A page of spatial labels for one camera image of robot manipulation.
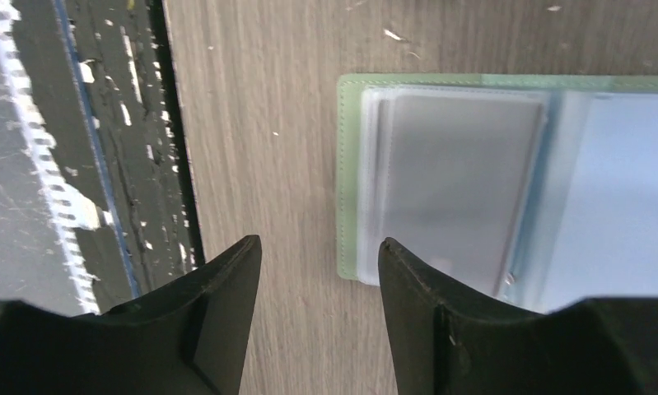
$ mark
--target wooden table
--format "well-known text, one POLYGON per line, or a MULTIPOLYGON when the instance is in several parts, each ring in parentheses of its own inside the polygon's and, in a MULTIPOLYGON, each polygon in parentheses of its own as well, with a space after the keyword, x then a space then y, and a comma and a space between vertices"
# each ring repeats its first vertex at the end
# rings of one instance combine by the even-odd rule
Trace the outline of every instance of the wooden table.
POLYGON ((379 290, 336 274, 339 75, 658 74, 658 0, 184 0, 168 17, 206 254, 264 244, 243 394, 396 393, 379 290))

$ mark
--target scuffed gray surface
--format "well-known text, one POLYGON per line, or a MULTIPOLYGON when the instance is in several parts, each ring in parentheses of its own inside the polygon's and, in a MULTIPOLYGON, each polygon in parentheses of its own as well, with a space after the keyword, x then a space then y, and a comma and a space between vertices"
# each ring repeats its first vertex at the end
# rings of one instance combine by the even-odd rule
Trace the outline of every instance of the scuffed gray surface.
POLYGON ((0 300, 82 312, 0 68, 0 300))

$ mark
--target wallet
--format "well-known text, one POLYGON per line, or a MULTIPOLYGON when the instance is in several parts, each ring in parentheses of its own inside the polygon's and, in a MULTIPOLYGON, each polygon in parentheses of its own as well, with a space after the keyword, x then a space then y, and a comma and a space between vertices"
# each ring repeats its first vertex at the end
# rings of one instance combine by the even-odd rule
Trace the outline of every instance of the wallet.
POLYGON ((658 295, 658 77, 346 75, 337 174, 343 278, 394 237, 535 311, 658 295))

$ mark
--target green fabric edge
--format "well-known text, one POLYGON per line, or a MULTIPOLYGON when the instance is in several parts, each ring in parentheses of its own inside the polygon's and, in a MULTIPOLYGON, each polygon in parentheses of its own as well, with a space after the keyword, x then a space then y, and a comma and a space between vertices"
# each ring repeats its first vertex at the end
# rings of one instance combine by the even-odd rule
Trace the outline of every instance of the green fabric edge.
POLYGON ((658 76, 542 76, 502 74, 347 74, 338 79, 336 256, 338 274, 357 280, 357 161, 360 101, 367 86, 395 84, 658 91, 658 76))

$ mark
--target worn black edge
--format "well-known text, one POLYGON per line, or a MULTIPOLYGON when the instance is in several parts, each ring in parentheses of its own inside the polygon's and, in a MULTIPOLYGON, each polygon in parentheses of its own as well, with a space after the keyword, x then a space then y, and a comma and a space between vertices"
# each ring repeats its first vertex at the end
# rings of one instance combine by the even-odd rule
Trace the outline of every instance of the worn black edge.
POLYGON ((146 293, 204 262, 163 6, 144 0, 65 3, 79 60, 94 77, 86 91, 100 124, 133 274, 146 293))
MULTIPOLYGON (((13 6, 21 13, 13 24, 18 56, 31 79, 33 101, 44 127, 57 142, 52 150, 54 160, 67 183, 98 207, 107 207, 78 82, 54 5, 48 0, 14 0, 13 6), (78 175, 66 168, 77 170, 74 174, 78 175)), ((107 310, 130 300, 132 289, 113 230, 74 231, 84 265, 95 275, 92 286, 99 307, 107 310)))

